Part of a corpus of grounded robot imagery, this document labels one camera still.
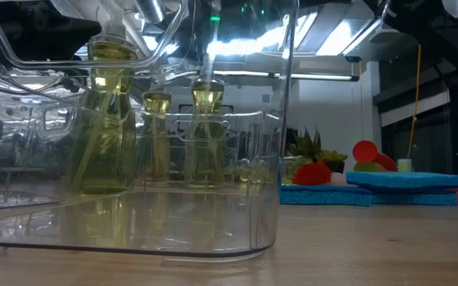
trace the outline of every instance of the fluorescent light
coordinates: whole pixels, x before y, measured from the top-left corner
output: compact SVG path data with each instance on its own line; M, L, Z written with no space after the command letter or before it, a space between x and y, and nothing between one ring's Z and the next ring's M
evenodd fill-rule
M351 80L350 75L312 75L312 74L292 74L292 79L325 79L325 80Z
M260 71L214 71L216 75L248 75L248 76L260 76L269 77L270 74L267 72Z
M294 33L294 48L298 48L301 42L303 41L303 39L305 38L305 36L307 36L307 32L310 30L310 28L314 24L314 20L316 20L317 13L310 14L300 24L300 19L304 17L305 16L300 17L298 19L298 30L296 33Z
M295 32L294 39L295 48L301 44L307 32L310 30L310 27L312 27L314 20L316 20L316 17L317 13L312 13L298 18L298 28ZM228 43L213 41L208 44L207 52L209 55L213 56L244 56L261 52L264 48L272 47L276 44L278 44L278 48L280 48L286 35L285 27L288 23L289 15L285 15L281 27L271 29L257 39L234 39Z
M257 77L270 77L268 72L260 71L214 71L215 75L246 75ZM279 73L274 73L273 77L278 78ZM292 74L292 79L319 79L319 80L351 80L350 75L316 75L316 74Z
M347 55L350 51L356 48L363 39L365 39L368 35L370 35L378 26L381 25L381 19L377 19L372 23L372 25L366 29L361 35L359 35L347 48L344 49L342 52L344 55Z
M377 19L361 34L356 34L352 37L351 26L347 21L342 21L332 33L330 33L330 36L328 36L323 45L321 45L316 55L338 56L340 53L346 55L370 35L380 24L381 19Z
M337 56L351 43L351 26L346 21L330 33L326 41L316 52L318 56Z

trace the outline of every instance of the ceiling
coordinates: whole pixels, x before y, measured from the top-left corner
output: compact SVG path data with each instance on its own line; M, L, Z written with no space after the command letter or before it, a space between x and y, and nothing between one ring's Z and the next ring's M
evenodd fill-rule
M126 28L142 35L142 39L131 40L139 47L145 45L149 50L153 51L160 40L160 35L163 29L156 25L143 25L142 20L137 14L134 5L134 0L113 0L116 1L125 10ZM101 23L107 21L110 17L109 11L100 5L101 0L52 0L54 5L57 5L58 10L72 17L82 17L86 19L96 19ZM170 14L175 13L178 9L178 0L166 0L164 4ZM343 50L356 38L369 29L375 19L372 11L362 0L354 0L351 3L329 2L321 6L311 6L300 10L299 18L305 20L313 14L314 17L311 25L299 25L296 33L297 48L295 49L295 61L293 65L293 73L307 74L324 74L324 75L357 75L357 69L353 64L348 63L343 57ZM272 29L280 28L281 21L276 21L275 24L266 25L268 32ZM177 42L173 43L176 47L172 49L189 50L192 45L190 42L191 36L187 34L188 41L181 42L177 38ZM360 56L363 60L383 60L392 59L399 56L404 50L407 50L415 44L414 39L400 34L392 29L381 29L378 27L375 31L367 33L365 39L361 41L348 56ZM281 49L277 45L267 48L264 52L250 52L249 54L234 54L234 55L218 55L215 65L219 69L225 70L247 70L256 72L280 72L283 67L281 58ZM226 47L229 52L239 49L231 46ZM183 62L187 57L185 54L177 55L178 52L170 55L169 60Z

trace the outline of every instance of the glass flask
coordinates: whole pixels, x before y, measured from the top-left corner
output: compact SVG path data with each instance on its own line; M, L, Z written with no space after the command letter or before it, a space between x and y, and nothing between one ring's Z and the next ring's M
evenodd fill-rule
M143 2L0 1L0 245L274 244L297 3Z
M136 60L125 28L112 20L87 45L89 60ZM133 183L135 119L128 68L94 68L91 90L81 95L73 123L75 141L67 165L68 189L81 195L127 191Z
M149 113L144 129L144 173L146 182L169 179L171 150L166 125L166 113L171 105L171 94L161 89L146 92L142 99Z
M223 100L223 82L199 78L192 83L193 120L185 154L186 187L223 187L225 128L212 121Z

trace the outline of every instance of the wooden table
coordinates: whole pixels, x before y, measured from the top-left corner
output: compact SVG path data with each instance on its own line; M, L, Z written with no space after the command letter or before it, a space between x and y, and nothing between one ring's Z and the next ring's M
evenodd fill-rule
M0 250L0 285L458 286L458 207L281 206L278 240L248 261Z

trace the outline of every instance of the orange cable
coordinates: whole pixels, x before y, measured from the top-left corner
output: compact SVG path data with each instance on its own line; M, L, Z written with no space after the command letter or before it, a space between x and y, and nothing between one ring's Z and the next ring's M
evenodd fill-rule
M414 100L413 124L411 125L411 137L409 138L409 149L407 158L411 158L411 150L413 149L414 126L417 123L418 96L420 94L420 66L421 66L421 44L418 45L418 64L417 64L417 94Z

